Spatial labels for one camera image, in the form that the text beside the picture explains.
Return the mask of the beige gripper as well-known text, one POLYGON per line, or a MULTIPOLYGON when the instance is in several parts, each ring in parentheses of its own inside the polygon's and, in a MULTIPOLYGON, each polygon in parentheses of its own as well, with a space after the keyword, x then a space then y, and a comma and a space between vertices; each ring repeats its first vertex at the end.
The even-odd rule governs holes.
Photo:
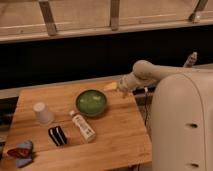
MULTIPOLYGON (((138 79, 133 73, 122 76, 118 81, 118 90, 122 93, 123 97, 126 97, 137 87, 138 87, 138 79)), ((104 86, 104 91, 115 91, 116 89, 117 89, 116 82, 112 82, 104 86)))

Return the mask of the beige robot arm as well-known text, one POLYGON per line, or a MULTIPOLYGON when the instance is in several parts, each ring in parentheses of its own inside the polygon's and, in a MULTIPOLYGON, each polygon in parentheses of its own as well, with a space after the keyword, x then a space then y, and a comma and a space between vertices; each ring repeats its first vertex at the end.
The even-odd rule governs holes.
POLYGON ((127 94, 151 84, 152 171, 213 171, 213 69, 140 60, 104 89, 127 94))

